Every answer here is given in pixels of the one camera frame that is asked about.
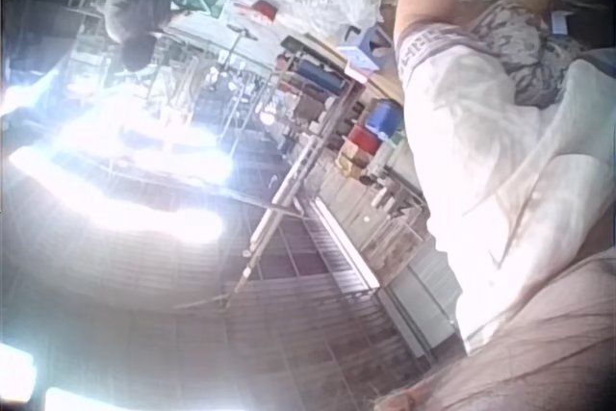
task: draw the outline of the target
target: bucket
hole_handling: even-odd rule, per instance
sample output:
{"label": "bucket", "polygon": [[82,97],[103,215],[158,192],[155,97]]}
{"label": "bucket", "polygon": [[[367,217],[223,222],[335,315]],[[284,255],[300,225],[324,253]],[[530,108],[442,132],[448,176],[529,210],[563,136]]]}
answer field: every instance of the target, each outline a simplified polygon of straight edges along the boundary
{"label": "bucket", "polygon": [[348,134],[348,139],[359,146],[361,149],[369,154],[376,154],[378,147],[381,144],[381,140],[378,137],[369,132],[368,130],[356,125]]}
{"label": "bucket", "polygon": [[380,100],[366,119],[366,128],[381,140],[390,139],[404,119],[402,107],[394,100]]}

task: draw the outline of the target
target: man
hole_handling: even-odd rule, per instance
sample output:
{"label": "man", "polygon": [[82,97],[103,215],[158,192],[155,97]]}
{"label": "man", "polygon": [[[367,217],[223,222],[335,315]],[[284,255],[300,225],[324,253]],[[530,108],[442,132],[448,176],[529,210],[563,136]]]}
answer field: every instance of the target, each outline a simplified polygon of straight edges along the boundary
{"label": "man", "polygon": [[107,34],[122,45],[122,61],[134,72],[152,60],[155,33],[184,13],[173,13],[170,0],[107,0],[104,14]]}

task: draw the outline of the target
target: red object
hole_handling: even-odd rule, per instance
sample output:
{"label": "red object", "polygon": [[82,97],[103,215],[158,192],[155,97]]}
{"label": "red object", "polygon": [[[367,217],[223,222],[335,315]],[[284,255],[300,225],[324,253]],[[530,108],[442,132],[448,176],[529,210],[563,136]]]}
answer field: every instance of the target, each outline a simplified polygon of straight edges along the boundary
{"label": "red object", "polygon": [[376,154],[376,150],[381,145],[381,140],[379,140],[375,134],[369,132],[363,127],[360,127],[359,125],[356,125],[351,129],[348,134],[348,139],[372,155]]}
{"label": "red object", "polygon": [[265,0],[257,0],[252,6],[244,4],[233,4],[238,9],[252,13],[252,19],[262,22],[264,24],[271,24],[276,18],[278,9],[276,9],[271,3]]}

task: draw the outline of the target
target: bright light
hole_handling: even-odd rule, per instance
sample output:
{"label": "bright light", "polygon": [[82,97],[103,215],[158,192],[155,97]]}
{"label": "bright light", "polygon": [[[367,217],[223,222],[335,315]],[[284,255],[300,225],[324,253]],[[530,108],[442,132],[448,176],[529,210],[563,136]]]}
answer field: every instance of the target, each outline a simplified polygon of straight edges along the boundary
{"label": "bright light", "polygon": [[276,116],[272,113],[260,113],[259,118],[261,119],[261,122],[268,126],[272,125],[276,121]]}
{"label": "bright light", "polygon": [[352,267],[355,267],[359,274],[362,275],[362,278],[368,285],[370,289],[377,289],[380,287],[380,283],[374,273],[368,267],[366,261],[362,258],[361,254],[357,250],[357,248],[353,245],[351,240],[348,238],[345,230],[340,226],[340,223],[336,220],[336,218],[329,212],[327,206],[317,197],[315,199],[315,206],[317,212],[323,219],[323,225],[334,239],[343,255],[345,255],[348,262]]}
{"label": "bright light", "polygon": [[0,344],[0,401],[27,403],[36,382],[37,369],[32,355]]}
{"label": "bright light", "polygon": [[125,125],[141,135],[156,140],[171,141],[188,146],[214,147],[217,138],[205,129],[196,127],[166,128],[163,123],[145,111],[137,111],[127,117]]}
{"label": "bright light", "polygon": [[102,228],[166,233],[190,244],[214,241],[222,233],[220,218],[209,211],[164,212],[105,197],[94,185],[50,163],[31,147],[18,149],[10,160],[21,171],[41,183],[66,207],[88,217]]}
{"label": "bright light", "polygon": [[88,96],[98,89],[98,81],[95,76],[78,75],[66,88],[80,96]]}
{"label": "bright light", "polygon": [[6,89],[0,106],[0,116],[7,115],[18,108],[33,107],[57,75],[58,69],[52,69],[30,87],[12,86]]}
{"label": "bright light", "polygon": [[67,150],[101,157],[112,157],[120,150],[116,129],[103,120],[95,124],[90,117],[68,123],[58,137],[58,143]]}
{"label": "bright light", "polygon": [[233,163],[215,149],[195,154],[172,154],[143,149],[135,153],[135,164],[145,170],[197,177],[208,183],[221,184],[231,174]]}
{"label": "bright light", "polygon": [[127,411],[96,399],[84,398],[61,389],[45,393],[45,411]]}

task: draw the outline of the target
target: fabric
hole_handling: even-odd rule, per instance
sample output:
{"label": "fabric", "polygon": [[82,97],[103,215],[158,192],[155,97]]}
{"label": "fabric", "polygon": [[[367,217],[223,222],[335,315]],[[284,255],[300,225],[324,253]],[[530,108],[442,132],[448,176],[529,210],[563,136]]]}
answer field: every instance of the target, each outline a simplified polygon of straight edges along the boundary
{"label": "fabric", "polygon": [[554,103],[567,68],[582,52],[575,40],[549,34],[535,14],[508,0],[488,9],[472,33],[499,58],[521,106]]}
{"label": "fabric", "polygon": [[459,28],[415,28],[398,44],[409,144],[431,217],[463,294],[469,352],[563,271],[613,199],[616,83],[573,62],[559,102],[515,104],[515,82]]}
{"label": "fabric", "polygon": [[116,42],[159,31],[171,20],[170,0],[107,0],[107,34]]}
{"label": "fabric", "polygon": [[476,355],[433,388],[435,409],[614,409],[616,249],[542,288]]}

